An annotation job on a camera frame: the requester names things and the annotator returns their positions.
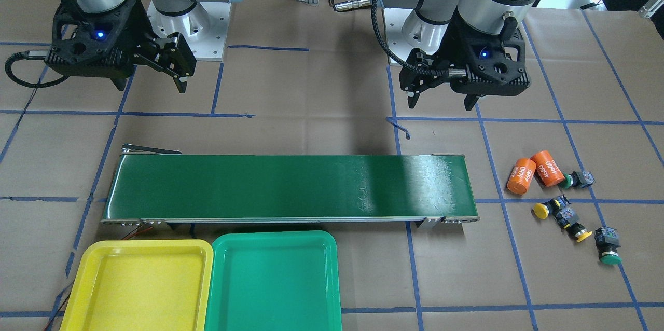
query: plastic tray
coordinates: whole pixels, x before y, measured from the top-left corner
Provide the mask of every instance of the plastic tray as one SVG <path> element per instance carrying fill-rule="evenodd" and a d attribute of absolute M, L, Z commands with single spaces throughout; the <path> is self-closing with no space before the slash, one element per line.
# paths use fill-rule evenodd
<path fill-rule="evenodd" d="M 212 261 L 202 240 L 95 243 L 81 259 L 61 329 L 203 330 Z"/>
<path fill-rule="evenodd" d="M 213 243 L 206 331 L 341 331 L 337 243 L 324 231 Z"/>

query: yellow tray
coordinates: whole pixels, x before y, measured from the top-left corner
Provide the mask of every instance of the yellow tray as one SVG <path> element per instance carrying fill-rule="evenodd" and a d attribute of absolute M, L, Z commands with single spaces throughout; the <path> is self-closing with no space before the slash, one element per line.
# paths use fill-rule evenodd
<path fill-rule="evenodd" d="M 203 331 L 212 262 L 203 240 L 95 243 L 83 253 L 61 330 Z"/>

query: conveyor belt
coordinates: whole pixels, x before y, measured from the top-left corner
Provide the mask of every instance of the conveyor belt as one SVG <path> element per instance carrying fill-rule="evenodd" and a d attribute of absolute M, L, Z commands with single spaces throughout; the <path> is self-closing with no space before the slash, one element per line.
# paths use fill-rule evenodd
<path fill-rule="evenodd" d="M 102 222 L 474 222 L 462 155 L 122 154 Z"/>

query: orange can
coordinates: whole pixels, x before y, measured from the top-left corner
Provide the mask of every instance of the orange can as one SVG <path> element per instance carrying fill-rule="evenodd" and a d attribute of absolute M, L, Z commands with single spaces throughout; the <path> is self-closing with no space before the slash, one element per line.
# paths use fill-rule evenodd
<path fill-rule="evenodd" d="M 507 180 L 507 189 L 518 195 L 527 193 L 535 176 L 535 167 L 529 158 L 518 159 Z"/>
<path fill-rule="evenodd" d="M 537 173 L 546 187 L 557 185 L 565 180 L 565 175 L 548 151 L 537 152 L 531 157 L 537 166 Z"/>

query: black cable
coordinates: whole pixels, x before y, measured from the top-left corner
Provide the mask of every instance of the black cable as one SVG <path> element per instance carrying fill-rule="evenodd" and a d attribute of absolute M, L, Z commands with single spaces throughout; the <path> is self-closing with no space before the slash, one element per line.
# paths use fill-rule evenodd
<path fill-rule="evenodd" d="M 408 62 L 403 61 L 400 59 L 398 56 L 394 54 L 388 47 L 388 45 L 385 43 L 383 40 L 382 36 L 380 35 L 380 29 L 378 25 L 378 19 L 377 19 L 377 12 L 378 12 L 378 0 L 371 0 L 371 24 L 374 29 L 374 34 L 376 36 L 376 40 L 378 41 L 380 48 L 389 56 L 392 58 L 392 60 L 396 61 L 398 64 L 403 66 L 404 68 L 408 69 L 409 71 L 413 71 L 417 74 L 424 74 L 427 76 L 443 76 L 444 72 L 443 71 L 437 71 L 434 69 L 424 69 L 424 68 L 418 68 L 417 66 L 408 64 Z"/>
<path fill-rule="evenodd" d="M 64 82 L 67 78 L 69 78 L 69 76 L 61 76 L 60 78 L 52 80 L 47 83 L 30 83 L 30 82 L 25 82 L 21 78 L 17 77 L 16 74 L 14 74 L 14 72 L 12 72 L 11 70 L 11 66 L 12 64 L 14 64 L 14 62 L 21 60 L 32 61 L 32 60 L 43 60 L 43 59 L 45 59 L 45 56 L 30 56 L 30 51 L 16 52 L 15 54 L 12 54 L 10 57 L 8 57 L 7 61 L 5 61 L 5 73 L 7 73 L 7 76 L 9 76 L 10 80 L 27 88 L 52 87 Z"/>

